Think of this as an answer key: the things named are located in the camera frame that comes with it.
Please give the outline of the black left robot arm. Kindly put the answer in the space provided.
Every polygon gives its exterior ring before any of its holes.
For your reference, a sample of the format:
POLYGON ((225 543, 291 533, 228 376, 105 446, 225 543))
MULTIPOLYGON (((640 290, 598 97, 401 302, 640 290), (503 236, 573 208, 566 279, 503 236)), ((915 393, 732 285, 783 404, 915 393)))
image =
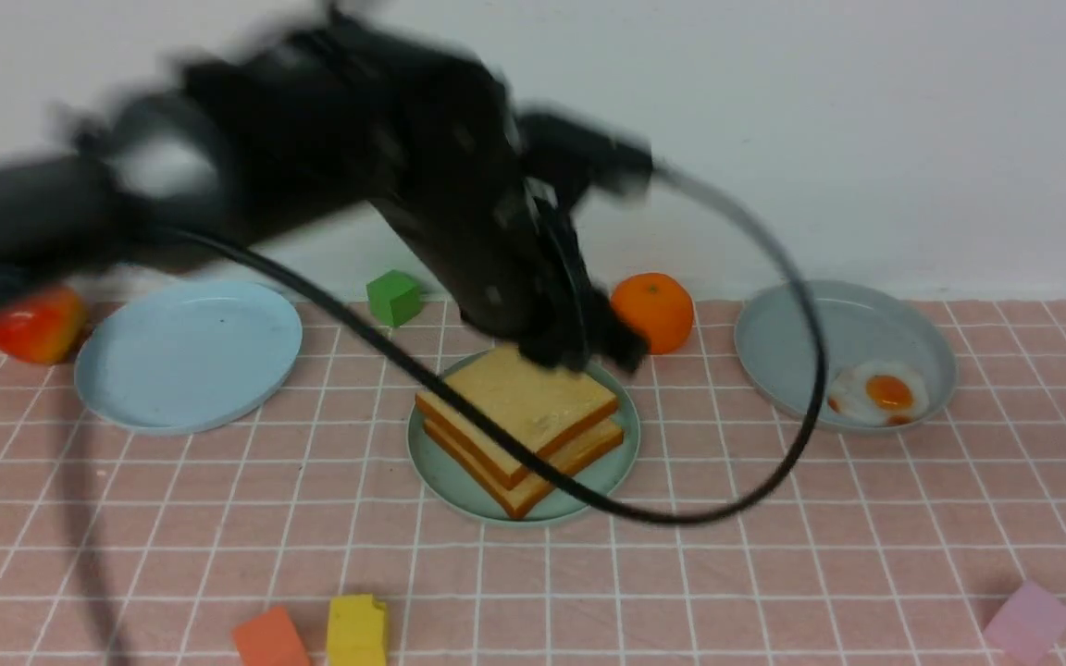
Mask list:
POLYGON ((646 146, 515 110, 477 56, 330 5, 241 58, 183 63, 55 151, 1 160, 0 309, 81 271, 198 269, 369 205, 478 332, 538 366, 630 374, 647 341, 592 283, 571 212, 652 170, 646 146))

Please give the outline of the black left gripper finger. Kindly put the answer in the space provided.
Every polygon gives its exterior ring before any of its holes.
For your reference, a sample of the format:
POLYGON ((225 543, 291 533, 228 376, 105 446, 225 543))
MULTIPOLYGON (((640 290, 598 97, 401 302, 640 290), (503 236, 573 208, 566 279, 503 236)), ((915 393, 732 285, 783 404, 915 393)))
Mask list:
POLYGON ((534 366, 580 374, 589 363, 589 343, 584 334, 550 329, 519 341, 519 352, 534 366))
POLYGON ((618 315, 608 296, 589 296, 589 347, 626 375, 634 375, 649 354, 647 339, 618 315))

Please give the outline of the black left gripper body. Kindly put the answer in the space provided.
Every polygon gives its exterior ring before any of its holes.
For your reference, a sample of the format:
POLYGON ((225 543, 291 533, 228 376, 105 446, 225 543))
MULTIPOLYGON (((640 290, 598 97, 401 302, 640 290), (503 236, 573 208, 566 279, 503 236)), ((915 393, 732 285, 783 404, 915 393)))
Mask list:
POLYGON ((580 146, 379 139, 376 207, 481 332, 585 344, 596 291, 571 212, 597 176, 580 146))

